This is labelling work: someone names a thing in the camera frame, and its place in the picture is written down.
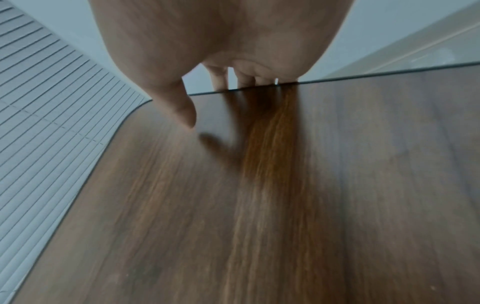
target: skin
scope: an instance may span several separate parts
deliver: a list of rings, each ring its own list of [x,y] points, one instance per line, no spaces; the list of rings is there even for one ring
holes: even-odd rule
[[[182,76],[202,63],[216,91],[295,82],[322,56],[353,0],[90,0],[118,68],[187,127]]]

